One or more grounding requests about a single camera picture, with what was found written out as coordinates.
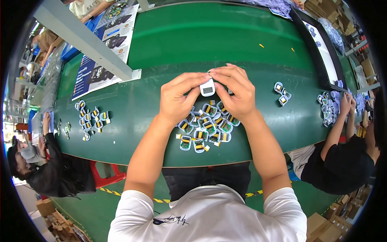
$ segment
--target blood pressure monitor poster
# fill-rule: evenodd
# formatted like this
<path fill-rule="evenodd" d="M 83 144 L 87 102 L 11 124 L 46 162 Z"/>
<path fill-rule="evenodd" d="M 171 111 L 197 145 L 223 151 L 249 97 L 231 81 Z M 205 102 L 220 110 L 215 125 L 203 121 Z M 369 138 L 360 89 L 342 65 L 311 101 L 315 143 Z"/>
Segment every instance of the blood pressure monitor poster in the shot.
<path fill-rule="evenodd" d="M 94 31 L 94 34 L 105 43 L 122 61 L 128 60 L 132 42 L 134 21 L 139 5 L 133 6 L 131 12 Z M 75 80 L 72 101 L 95 90 L 105 88 L 122 81 L 103 66 L 83 55 L 77 78 Z"/>

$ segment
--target red stool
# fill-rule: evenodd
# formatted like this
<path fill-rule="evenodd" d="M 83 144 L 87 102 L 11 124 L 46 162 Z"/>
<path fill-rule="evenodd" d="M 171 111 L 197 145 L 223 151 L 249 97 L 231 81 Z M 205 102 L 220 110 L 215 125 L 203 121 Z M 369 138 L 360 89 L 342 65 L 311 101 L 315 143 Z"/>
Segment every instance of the red stool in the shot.
<path fill-rule="evenodd" d="M 339 143 L 345 143 L 345 141 L 346 141 L 345 136 L 341 136 L 341 137 L 339 138 Z"/>
<path fill-rule="evenodd" d="M 104 187 L 106 185 L 110 185 L 110 184 L 119 182 L 119 181 L 126 178 L 126 173 L 120 172 L 118 170 L 118 165 L 115 165 L 115 164 L 110 164 L 111 168 L 114 171 L 114 176 L 109 177 L 109 178 L 101 178 L 99 176 L 98 171 L 97 171 L 96 163 L 97 163 L 96 161 L 90 161 L 90 168 L 91 168 L 91 171 L 93 173 L 96 188 L 101 188 L 101 187 Z"/>

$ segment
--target finger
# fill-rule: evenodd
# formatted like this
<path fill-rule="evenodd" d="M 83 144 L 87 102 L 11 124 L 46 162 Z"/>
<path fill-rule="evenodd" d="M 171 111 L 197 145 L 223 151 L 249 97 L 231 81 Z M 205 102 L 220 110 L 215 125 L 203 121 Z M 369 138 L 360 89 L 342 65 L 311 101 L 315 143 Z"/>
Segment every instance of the finger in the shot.
<path fill-rule="evenodd" d="M 243 90 L 244 90 L 244 87 L 238 83 L 236 80 L 234 80 L 233 78 L 231 77 L 227 77 L 227 76 L 224 76 L 224 75 L 221 75 L 221 74 L 218 74 L 216 72 L 210 72 L 211 76 L 217 80 L 218 82 L 222 83 L 223 85 L 225 85 L 228 89 L 230 89 L 231 91 L 233 91 L 233 93 L 237 96 L 237 97 L 240 97 L 241 95 L 243 95 Z"/>
<path fill-rule="evenodd" d="M 179 76 L 177 76 L 176 78 L 174 78 L 173 80 L 171 80 L 168 85 L 170 86 L 174 86 L 174 85 L 177 85 L 178 83 L 186 80 L 186 79 L 192 79 L 192 78 L 199 78 L 199 77 L 203 77 L 203 76 L 208 76 L 208 79 L 209 80 L 211 77 L 208 73 L 203 73 L 203 72 L 187 72 L 187 73 L 183 73 Z"/>
<path fill-rule="evenodd" d="M 207 76 L 201 76 L 196 78 L 189 78 L 185 79 L 182 82 L 174 85 L 172 89 L 174 90 L 173 93 L 176 93 L 177 95 L 184 95 L 184 93 L 188 92 L 192 88 L 195 88 L 201 84 L 206 83 L 211 78 L 210 75 Z"/>
<path fill-rule="evenodd" d="M 187 98 L 185 99 L 185 103 L 187 103 L 189 106 L 193 106 L 199 94 L 200 87 L 192 88 L 190 93 L 187 95 Z"/>
<path fill-rule="evenodd" d="M 228 64 L 226 64 L 226 65 L 227 66 L 217 67 L 217 68 L 214 68 L 212 70 L 216 71 L 218 69 L 234 69 L 234 70 L 237 70 L 245 79 L 247 79 L 250 82 L 250 80 L 247 77 L 247 74 L 246 74 L 245 70 L 243 70 L 242 68 L 240 68 L 240 67 L 238 67 L 236 65 L 232 65 L 232 64 L 229 64 L 229 65 L 232 65 L 232 66 L 229 66 Z"/>
<path fill-rule="evenodd" d="M 216 68 L 216 70 L 210 72 L 211 76 L 212 76 L 212 74 L 211 74 L 212 72 L 218 73 L 218 74 L 223 75 L 223 76 L 231 77 L 232 79 L 237 81 L 239 84 L 241 84 L 245 88 L 249 88 L 251 85 L 251 82 L 248 81 L 239 71 L 237 71 L 235 69 L 235 67 Z"/>
<path fill-rule="evenodd" d="M 217 82 L 215 82 L 214 85 L 215 85 L 215 91 L 220 97 L 220 100 L 222 100 L 223 104 L 225 106 L 230 106 L 232 103 L 231 96 L 230 94 L 228 94 L 224 86 Z"/>
<path fill-rule="evenodd" d="M 230 67 L 236 67 L 237 70 L 248 80 L 247 73 L 246 73 L 246 71 L 243 68 L 241 68 L 241 67 L 239 67 L 237 65 L 230 64 L 230 63 L 226 63 L 226 65 L 230 66 Z"/>

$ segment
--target workbench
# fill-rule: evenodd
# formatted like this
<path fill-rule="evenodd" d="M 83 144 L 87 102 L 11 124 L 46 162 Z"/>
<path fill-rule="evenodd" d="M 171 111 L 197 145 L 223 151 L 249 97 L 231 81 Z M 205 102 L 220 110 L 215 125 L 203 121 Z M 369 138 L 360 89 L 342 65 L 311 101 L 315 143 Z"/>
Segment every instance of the workbench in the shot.
<path fill-rule="evenodd" d="M 340 57 L 347 85 L 355 85 L 346 57 Z M 327 137 L 324 127 L 320 89 L 315 68 L 301 36 L 291 20 L 268 11 L 223 3 L 190 3 L 161 7 L 137 15 L 128 65 L 142 69 L 139 80 L 114 84 L 81 99 L 90 111 L 98 107 L 109 111 L 111 123 L 83 141 L 79 112 L 71 101 L 82 54 L 63 69 L 55 108 L 55 125 L 71 123 L 70 139 L 57 136 L 61 150 L 86 159 L 128 165 L 131 155 L 159 112 L 160 87 L 183 72 L 206 72 L 238 65 L 255 86 L 256 106 L 261 111 L 283 152 L 311 145 Z M 282 82 L 291 99 L 284 107 L 273 88 Z M 195 111 L 215 94 L 199 96 Z M 234 127 L 232 140 L 201 154 L 194 149 L 182 151 L 174 128 L 164 156 L 164 167 L 211 166 L 252 159 L 243 125 Z"/>

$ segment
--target yellow black floor tape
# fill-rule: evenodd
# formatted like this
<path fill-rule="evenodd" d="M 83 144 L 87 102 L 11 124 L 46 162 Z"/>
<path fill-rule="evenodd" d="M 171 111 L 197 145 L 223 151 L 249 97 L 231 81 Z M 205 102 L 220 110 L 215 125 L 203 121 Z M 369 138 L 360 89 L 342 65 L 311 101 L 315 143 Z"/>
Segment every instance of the yellow black floor tape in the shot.
<path fill-rule="evenodd" d="M 330 206 L 332 206 L 334 203 L 336 203 L 336 202 L 339 200 L 340 197 L 341 197 L 341 196 L 337 197 L 336 200 L 335 200 Z M 328 211 L 328 209 L 330 208 L 330 206 L 329 206 L 322 214 L 320 214 L 320 215 L 323 216 L 323 214 L 326 213 L 326 212 Z"/>
<path fill-rule="evenodd" d="M 51 201 L 53 201 L 57 208 L 60 208 L 60 210 L 62 210 L 66 215 L 67 215 L 67 218 L 71 218 L 72 219 L 72 222 L 75 222 L 77 223 L 79 226 L 82 227 L 82 230 L 83 232 L 87 235 L 87 237 L 89 237 L 90 241 L 93 242 L 93 240 L 90 238 L 90 235 L 86 232 L 86 229 L 85 227 L 83 227 L 83 225 L 81 223 L 79 223 L 77 220 L 75 220 L 73 217 L 71 217 L 71 215 L 69 213 L 67 213 L 58 203 L 57 201 L 55 201 L 52 197 L 50 197 Z"/>
<path fill-rule="evenodd" d="M 100 190 L 104 191 L 104 192 L 107 192 L 107 193 L 111 193 L 111 194 L 117 195 L 117 196 L 121 196 L 121 194 L 122 194 L 120 192 L 110 191 L 109 189 L 103 188 L 103 187 L 101 187 Z M 253 197 L 253 196 L 256 196 L 256 195 L 259 195 L 259 194 L 262 194 L 262 190 L 246 193 L 246 197 Z M 155 200 L 158 203 L 169 203 L 171 201 L 170 199 L 157 199 L 157 198 L 154 198 L 153 200 Z"/>

